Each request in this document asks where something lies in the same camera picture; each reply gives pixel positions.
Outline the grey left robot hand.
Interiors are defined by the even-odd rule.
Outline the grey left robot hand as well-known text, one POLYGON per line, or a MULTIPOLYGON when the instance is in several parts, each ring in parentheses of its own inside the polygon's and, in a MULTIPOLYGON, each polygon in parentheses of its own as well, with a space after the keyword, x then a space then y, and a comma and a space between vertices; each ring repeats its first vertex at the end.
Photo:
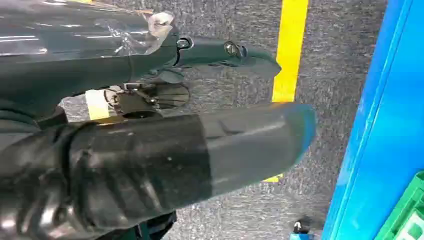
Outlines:
POLYGON ((47 125, 63 98, 175 68, 277 62, 232 41, 180 37, 169 11, 71 0, 0 3, 0 237, 97 240, 280 174, 314 139, 313 108, 47 125))

